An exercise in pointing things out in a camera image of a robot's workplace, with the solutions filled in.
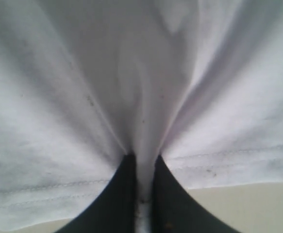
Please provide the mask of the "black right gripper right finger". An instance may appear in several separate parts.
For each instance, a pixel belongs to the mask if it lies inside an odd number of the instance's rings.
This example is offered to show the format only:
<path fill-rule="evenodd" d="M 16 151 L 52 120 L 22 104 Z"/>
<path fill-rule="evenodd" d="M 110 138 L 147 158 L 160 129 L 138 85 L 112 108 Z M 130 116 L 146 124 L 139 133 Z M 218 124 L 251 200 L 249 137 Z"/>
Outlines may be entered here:
<path fill-rule="evenodd" d="M 196 202 L 165 164 L 162 156 L 155 162 L 152 188 L 153 233 L 236 233 Z"/>

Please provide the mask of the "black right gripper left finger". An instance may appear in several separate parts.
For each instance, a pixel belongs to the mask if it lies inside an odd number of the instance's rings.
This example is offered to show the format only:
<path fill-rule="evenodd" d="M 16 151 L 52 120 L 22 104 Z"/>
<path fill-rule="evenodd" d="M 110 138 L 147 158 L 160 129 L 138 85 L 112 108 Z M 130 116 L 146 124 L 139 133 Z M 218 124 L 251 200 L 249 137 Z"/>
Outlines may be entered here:
<path fill-rule="evenodd" d="M 134 233 L 136 159 L 125 155 L 101 194 L 58 233 Z"/>

